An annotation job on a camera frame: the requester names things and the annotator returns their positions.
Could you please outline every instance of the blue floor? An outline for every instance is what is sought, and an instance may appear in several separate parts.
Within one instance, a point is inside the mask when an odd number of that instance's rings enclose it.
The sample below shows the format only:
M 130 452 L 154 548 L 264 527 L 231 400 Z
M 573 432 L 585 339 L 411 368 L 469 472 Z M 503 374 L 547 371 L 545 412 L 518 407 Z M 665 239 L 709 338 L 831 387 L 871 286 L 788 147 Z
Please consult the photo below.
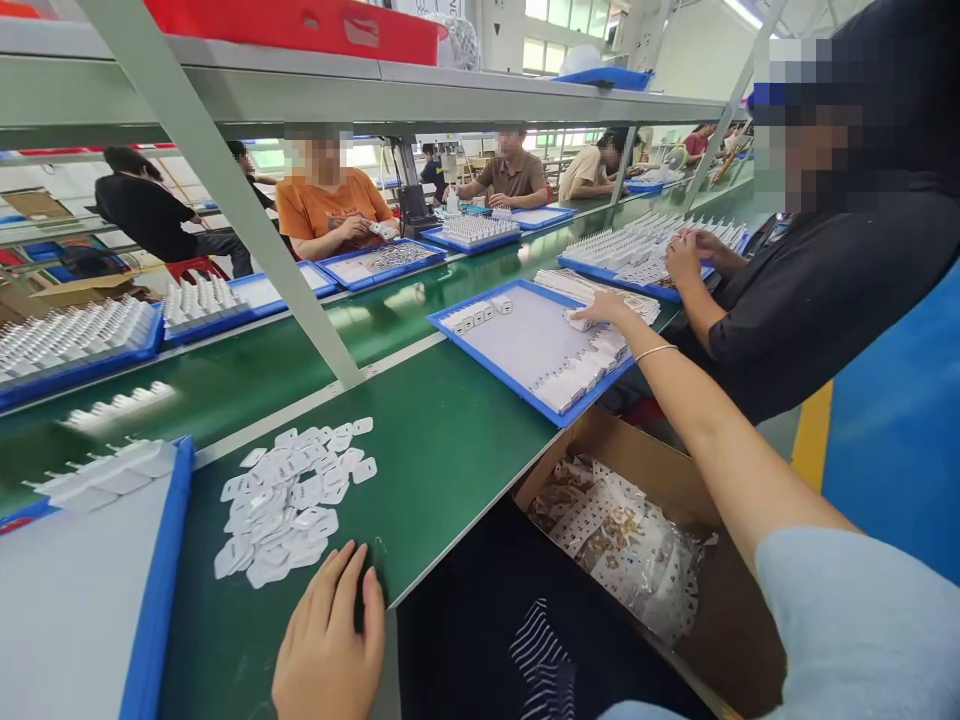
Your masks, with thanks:
M 960 264 L 837 376 L 823 494 L 960 584 Z

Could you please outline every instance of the chair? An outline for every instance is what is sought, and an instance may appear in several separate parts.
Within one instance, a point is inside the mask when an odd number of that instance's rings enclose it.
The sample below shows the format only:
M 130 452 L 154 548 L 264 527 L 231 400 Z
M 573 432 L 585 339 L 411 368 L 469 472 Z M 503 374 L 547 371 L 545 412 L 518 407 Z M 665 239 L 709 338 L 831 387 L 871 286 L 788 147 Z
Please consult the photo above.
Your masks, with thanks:
M 200 257 L 190 258 L 189 260 L 183 260 L 178 263 L 164 264 L 167 266 L 167 272 L 173 276 L 173 279 L 177 281 L 178 285 L 181 285 L 183 280 L 186 280 L 191 285 L 197 284 L 197 281 L 194 280 L 190 274 L 191 270 L 199 273 L 204 280 L 209 280 L 211 274 L 222 277 L 224 280 L 230 279 L 230 276 L 224 272 L 223 268 L 211 260 L 208 255 L 201 255 Z

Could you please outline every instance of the hair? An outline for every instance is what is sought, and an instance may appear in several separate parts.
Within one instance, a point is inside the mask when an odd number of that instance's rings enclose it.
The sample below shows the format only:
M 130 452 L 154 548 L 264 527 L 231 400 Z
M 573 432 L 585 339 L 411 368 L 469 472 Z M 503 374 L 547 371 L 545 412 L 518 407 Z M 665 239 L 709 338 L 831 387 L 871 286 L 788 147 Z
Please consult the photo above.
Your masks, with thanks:
M 227 147 L 230 148 L 234 160 L 247 156 L 247 146 L 240 140 L 227 140 Z
M 131 147 L 125 145 L 108 147 L 103 151 L 103 159 L 115 173 L 126 172 L 139 175 L 145 170 L 147 175 L 157 182 L 163 180 L 163 175 L 156 166 Z
M 613 143 L 613 147 L 617 153 L 623 155 L 623 149 L 627 145 L 627 134 L 629 132 L 629 128 L 607 128 L 603 135 L 600 136 L 600 139 L 597 140 L 597 147 L 602 149 L 610 143 Z M 633 144 L 636 145 L 639 141 L 640 137 L 638 134 L 637 137 L 634 138 Z

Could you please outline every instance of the silver bracelet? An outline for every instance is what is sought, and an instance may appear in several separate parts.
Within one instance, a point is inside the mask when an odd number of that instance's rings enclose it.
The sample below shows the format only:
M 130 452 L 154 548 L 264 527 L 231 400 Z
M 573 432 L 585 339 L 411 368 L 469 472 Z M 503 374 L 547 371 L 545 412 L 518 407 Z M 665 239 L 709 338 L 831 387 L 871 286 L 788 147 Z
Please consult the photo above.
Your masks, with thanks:
M 659 350 L 670 350 L 670 349 L 676 350 L 676 349 L 677 349 L 677 346 L 676 346 L 676 345 L 661 345 L 660 347 L 653 348 L 653 350 L 647 350 L 645 353 L 640 353 L 640 356 L 637 358 L 637 362 L 640 362 L 640 361 L 643 360 L 647 355 L 652 355 L 653 353 L 655 353 L 655 352 L 657 352 L 657 351 L 659 351 Z

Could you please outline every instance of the red plastic bin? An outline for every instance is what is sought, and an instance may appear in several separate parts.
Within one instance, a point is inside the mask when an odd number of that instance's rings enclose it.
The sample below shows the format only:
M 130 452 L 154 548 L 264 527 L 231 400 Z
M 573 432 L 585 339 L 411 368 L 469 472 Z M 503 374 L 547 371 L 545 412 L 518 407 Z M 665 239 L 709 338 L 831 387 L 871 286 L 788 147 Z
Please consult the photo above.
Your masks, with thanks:
M 160 30 L 246 45 L 268 45 L 437 64 L 438 23 L 354 0 L 144 0 Z

